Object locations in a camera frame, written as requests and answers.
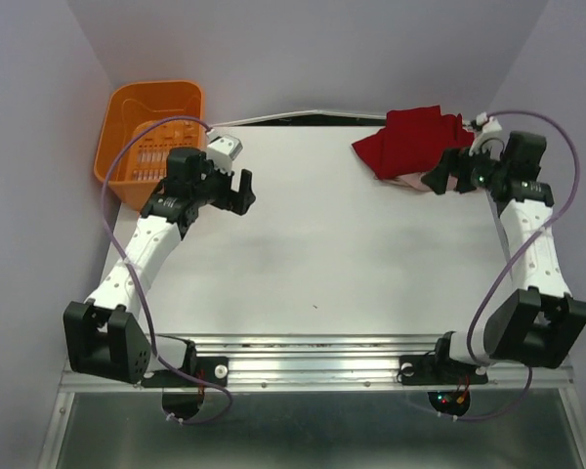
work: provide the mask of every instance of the lavender wall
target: lavender wall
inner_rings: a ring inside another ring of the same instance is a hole
[[[586,300],[586,0],[550,0],[490,110],[521,107],[556,117],[580,153],[582,180],[574,206],[554,227],[565,278],[575,297]],[[526,119],[504,118],[506,128],[544,131],[549,138],[541,180],[552,184],[562,204],[572,178],[571,158],[562,139]],[[572,361],[586,415],[586,330]]]
[[[546,0],[66,0],[113,84],[200,83],[222,122],[485,108]]]
[[[0,0],[0,469],[36,467],[61,314],[102,269],[91,166],[109,91],[63,0]]]

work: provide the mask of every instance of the orange basket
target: orange basket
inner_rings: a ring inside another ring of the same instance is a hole
[[[202,89],[189,81],[133,83],[113,93],[108,102],[94,173],[103,182],[121,149],[154,122],[174,115],[202,118]],[[200,148],[203,129],[188,121],[168,122],[141,137],[124,155],[109,187],[135,210],[141,210],[156,183],[165,177],[169,150]]]

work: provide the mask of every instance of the screw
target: screw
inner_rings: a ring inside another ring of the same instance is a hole
[[[402,363],[400,369],[401,374],[403,374],[407,378],[414,375],[414,367],[412,366],[412,363]]]
[[[224,379],[228,376],[228,368],[223,364],[215,366],[215,377],[218,379]]]

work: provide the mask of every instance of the red cloth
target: red cloth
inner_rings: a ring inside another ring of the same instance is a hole
[[[378,179],[430,171],[445,149],[469,147],[473,134],[462,128],[462,116],[441,115],[440,106],[392,110],[377,134],[352,144]]]

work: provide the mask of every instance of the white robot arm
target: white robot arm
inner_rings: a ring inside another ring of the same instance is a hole
[[[139,291],[147,294],[167,256],[180,244],[198,210],[211,204],[244,215],[254,203],[252,174],[241,171],[239,190],[231,188],[232,163],[242,150],[232,136],[207,134],[206,151],[172,149],[167,177],[160,181],[141,211],[126,247],[102,283],[83,302],[71,302],[63,326],[71,368],[77,372],[138,383],[148,369],[151,349],[137,323]],[[139,280],[135,284],[127,265]],[[195,350],[187,343],[178,367],[191,368]]]
[[[449,175],[458,178],[460,193],[482,188],[495,203],[510,255],[521,251],[511,271],[513,293],[496,310],[483,310],[482,328],[448,331],[427,355],[402,356],[404,385],[455,385],[464,377],[471,384],[487,382],[485,369],[499,361],[557,368],[586,324],[586,303],[574,299],[562,276],[551,228],[551,188],[537,182],[546,149],[542,136],[511,132],[499,160],[491,159],[487,143],[497,140],[501,126],[481,114],[468,123],[475,131],[469,149],[447,149],[439,165],[422,178],[436,194],[443,194]],[[525,245],[536,231],[532,244]],[[441,400],[438,411],[460,415],[466,411]]]

